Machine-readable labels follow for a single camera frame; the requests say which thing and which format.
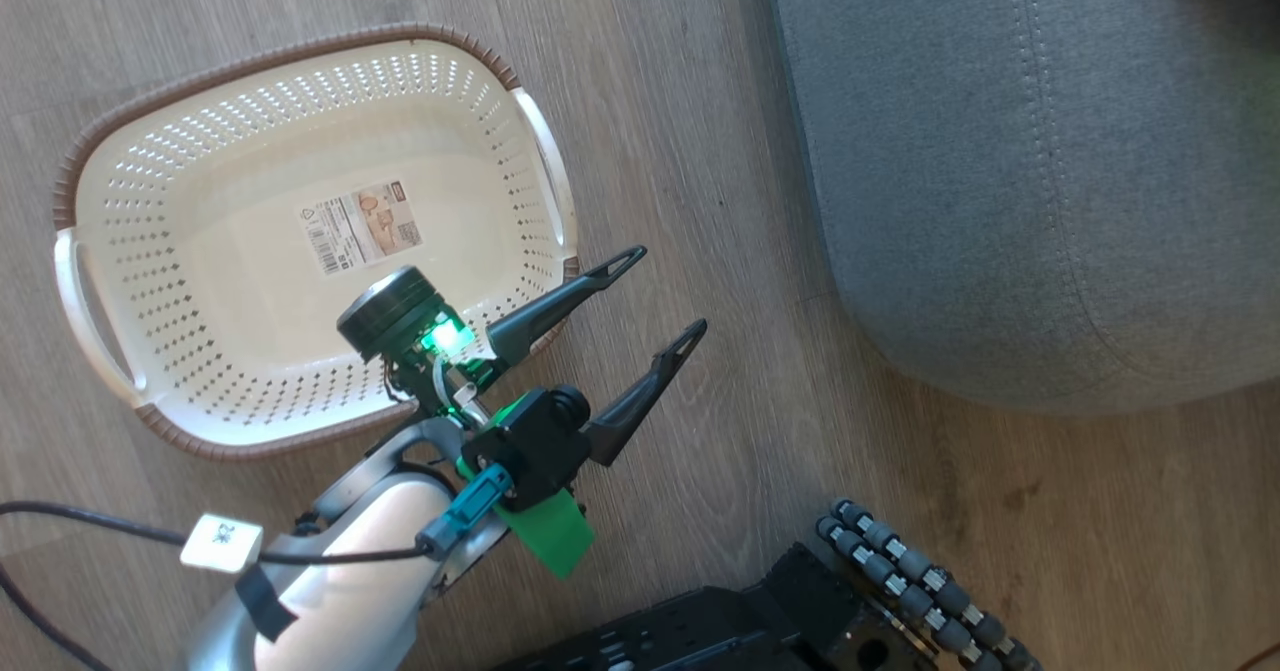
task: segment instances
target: silver arm segment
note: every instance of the silver arm segment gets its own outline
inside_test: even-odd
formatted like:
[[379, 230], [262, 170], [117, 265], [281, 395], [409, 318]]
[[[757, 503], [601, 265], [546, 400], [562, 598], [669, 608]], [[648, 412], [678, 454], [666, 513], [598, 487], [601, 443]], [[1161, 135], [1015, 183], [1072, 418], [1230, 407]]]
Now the silver arm segment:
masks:
[[[463, 429], [434, 417], [398, 430], [329, 487], [314, 505], [328, 529], [282, 535], [271, 551], [297, 554], [403, 548], [453, 499], [440, 480], [401, 466], [420, 443], [445, 458], [462, 453]], [[193, 634], [186, 671], [392, 671], [416, 640], [417, 612], [443, 595], [507, 534], [489, 513], [443, 562], [426, 557], [349, 566], [264, 566], [275, 602], [294, 620], [271, 642], [237, 590]]]

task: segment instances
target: white label tag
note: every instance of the white label tag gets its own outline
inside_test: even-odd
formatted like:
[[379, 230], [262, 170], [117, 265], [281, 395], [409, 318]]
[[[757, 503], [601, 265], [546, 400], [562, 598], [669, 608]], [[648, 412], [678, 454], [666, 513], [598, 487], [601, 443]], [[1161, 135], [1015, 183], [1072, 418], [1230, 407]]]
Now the white label tag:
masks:
[[262, 526], [205, 513], [182, 547], [182, 562], [197, 569], [239, 574], [262, 551]]
[[413, 207], [398, 181], [308, 204], [298, 209], [298, 220], [326, 277], [362, 269], [422, 243]]

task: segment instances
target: basket rim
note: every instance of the basket rim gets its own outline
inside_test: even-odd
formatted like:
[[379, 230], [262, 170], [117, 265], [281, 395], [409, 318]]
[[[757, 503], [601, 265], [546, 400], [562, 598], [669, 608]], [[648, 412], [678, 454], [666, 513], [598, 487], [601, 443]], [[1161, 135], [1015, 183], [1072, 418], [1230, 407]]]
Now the basket rim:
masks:
[[352, 47], [374, 46], [394, 41], [439, 41], [451, 46], [461, 47], [480, 60], [502, 83], [506, 91], [520, 88], [520, 78], [516, 70], [504, 61], [493, 47], [481, 47], [480, 38], [471, 33], [462, 33], [453, 27], [439, 24], [403, 23], [357, 29], [357, 32], [315, 38], [293, 46], [276, 47], [273, 51], [260, 53], [248, 59], [230, 61], [214, 70], [205, 70], [184, 79], [156, 88], [151, 93], [124, 102], [122, 106], [106, 111], [99, 119], [83, 128], [72, 150], [59, 166], [56, 188], [54, 190], [54, 229], [63, 230], [76, 225], [76, 195], [79, 179], [90, 156], [106, 141], [110, 134], [138, 120], [151, 111], [159, 111], [165, 106], [195, 96], [210, 88], [241, 79], [261, 70], [274, 69], [292, 61], [302, 61], [324, 56], [326, 53], [347, 51]]
[[[351, 33], [312, 38], [312, 41], [306, 41], [293, 46], [275, 47], [275, 50], [260, 53], [259, 55], [238, 61], [230, 61], [230, 64], [225, 64], [216, 69], [202, 70], [202, 73], [192, 74], [183, 79], [175, 79], [175, 82], [165, 85], [161, 88], [156, 88], [150, 93], [143, 93], [143, 96], [140, 96], [129, 102], [123, 102], [123, 105], [115, 106], [115, 109], [106, 111], [106, 114], [101, 115], [96, 120], [92, 120], [92, 123], [83, 128], [78, 134], [72, 150], [67, 152], [61, 165], [59, 166], [59, 175], [54, 190], [52, 202], [54, 229], [61, 232], [64, 229], [74, 228], [76, 196], [88, 159], [93, 155], [99, 146], [101, 146], [101, 143], [110, 137], [110, 134], [114, 134], [116, 131], [133, 123], [133, 120], [138, 120], [147, 114], [152, 114], [152, 111], [159, 111], [165, 106], [170, 106], [174, 102], [195, 96], [196, 93], [233, 82], [233, 79], [241, 79], [251, 74], [260, 73], [261, 70], [269, 70], [276, 67], [283, 67], [284, 64], [292, 64], [292, 61], [302, 61], [314, 59], [315, 56], [324, 56], [329, 53], [348, 51], [352, 50], [352, 47], [374, 46], [396, 41], [438, 41], [461, 47], [462, 51], [470, 53], [471, 56], [475, 56], [475, 59], [480, 60], [485, 68], [492, 70], [506, 91], [509, 92], [520, 88], [520, 78], [516, 76], [516, 70], [513, 70], [511, 64], [504, 61], [498, 53], [493, 50], [493, 47], [481, 46], [479, 38], [471, 36], [471, 33], [462, 33], [457, 28], [440, 24], [422, 24], [412, 22], [388, 24], [366, 29], [356, 29], [356, 32]], [[568, 282], [579, 275], [580, 265], [577, 256], [567, 257], [563, 261], [563, 273], [564, 282]], [[556, 339], [556, 337], [558, 337], [558, 334], [563, 330], [563, 321], [557, 324], [556, 328], [538, 339], [534, 343], [534, 347], [530, 348], [530, 355], [547, 348], [549, 343], [552, 343], [553, 339]], [[134, 412], [137, 412], [137, 416], [142, 420], [147, 429], [151, 429], [165, 442], [188, 453], [210, 461], [252, 461], [276, 456], [288, 451], [298, 451], [301, 448], [316, 446], [328, 441], [379, 428], [393, 421], [401, 421], [410, 416], [416, 407], [416, 402], [399, 403], [383, 411], [324, 426], [305, 434], [244, 446], [211, 443], [196, 437], [184, 430], [182, 426], [174, 424], [174, 421], [170, 420], [169, 416], [166, 416], [164, 411], [160, 411], [160, 407], [154, 403], [140, 406], [134, 410]]]

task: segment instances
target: cable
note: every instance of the cable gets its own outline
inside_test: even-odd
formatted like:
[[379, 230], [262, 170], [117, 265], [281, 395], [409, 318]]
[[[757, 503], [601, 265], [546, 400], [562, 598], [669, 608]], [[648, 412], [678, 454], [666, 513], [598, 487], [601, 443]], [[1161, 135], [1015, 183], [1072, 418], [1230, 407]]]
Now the cable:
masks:
[[[67, 506], [64, 503], [50, 503], [45, 501], [10, 501], [0, 503], [0, 516], [8, 516], [10, 513], [56, 516], [142, 539], [150, 539], [166, 546], [174, 546], [178, 548], [187, 546], [187, 537], [179, 533], [165, 529], [155, 529], [152, 526], [127, 521], [124, 519], [116, 519], [105, 513], [96, 513], [93, 511]], [[419, 543], [413, 548], [375, 551], [369, 553], [342, 553], [334, 556], [302, 556], [264, 551], [259, 554], [257, 561], [260, 563], [275, 563], [280, 566], [337, 566], [344, 563], [403, 561], [407, 558], [420, 558], [422, 556], [426, 556], [426, 546]], [[50, 621], [44, 613], [41, 613], [40, 610], [31, 603], [31, 599], [28, 599], [22, 590], [18, 589], [18, 585], [13, 583], [13, 576], [9, 576], [9, 572], [5, 571], [3, 563], [0, 563], [0, 590], [9, 597], [9, 601], [13, 602], [18, 611], [20, 611], [22, 615], [32, 622], [32, 625], [40, 629], [40, 633], [45, 634], [49, 640], [54, 642], [54, 644], [64, 652], [77, 658], [77, 661], [83, 663], [83, 666], [88, 667], [91, 671], [111, 671], [110, 666], [102, 663], [100, 658], [93, 656], [81, 644], [76, 643], [70, 636], [59, 630], [58, 626], [55, 626], [54, 622]]]
[[383, 357], [383, 389], [387, 392], [387, 398], [394, 403], [408, 403], [411, 398], [398, 396], [392, 389], [392, 361], [388, 357]]
[[431, 364], [431, 385], [435, 387], [435, 397], [440, 400], [440, 405], [445, 408], [453, 406], [453, 400], [449, 398], [449, 389], [444, 388], [444, 357], [435, 356], [435, 364]]
[[1242, 663], [1240, 667], [1236, 668], [1235, 671], [1249, 671], [1249, 668], [1256, 667], [1258, 663], [1262, 663], [1263, 661], [1271, 658], [1276, 653], [1280, 653], [1280, 644], [1275, 644], [1271, 648], [1265, 649], [1262, 653]]

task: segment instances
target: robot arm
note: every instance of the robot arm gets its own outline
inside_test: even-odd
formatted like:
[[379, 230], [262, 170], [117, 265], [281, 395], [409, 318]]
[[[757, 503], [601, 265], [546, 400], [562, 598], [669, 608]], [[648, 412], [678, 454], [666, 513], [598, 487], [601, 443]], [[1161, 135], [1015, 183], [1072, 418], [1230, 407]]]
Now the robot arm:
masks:
[[[591, 538], [568, 484], [589, 460], [612, 465], [707, 321], [690, 325], [594, 420], [572, 387], [535, 388], [492, 417], [476, 396], [524, 359], [540, 334], [643, 256], [644, 247], [632, 248], [535, 298], [488, 329], [492, 359], [457, 364], [452, 357], [475, 339], [416, 269], [401, 269], [357, 298], [339, 333], [366, 361], [383, 356], [390, 385], [416, 397], [419, 411], [320, 494], [298, 529], [275, 539], [270, 551], [329, 556], [403, 548], [416, 539], [424, 556], [253, 566], [197, 626], [179, 667], [390, 671], [415, 643], [417, 612], [508, 530], [566, 574]], [[421, 443], [456, 460], [475, 480], [456, 492], [442, 474], [406, 462], [406, 451]], [[585, 531], [559, 538], [572, 535], [564, 529]]]

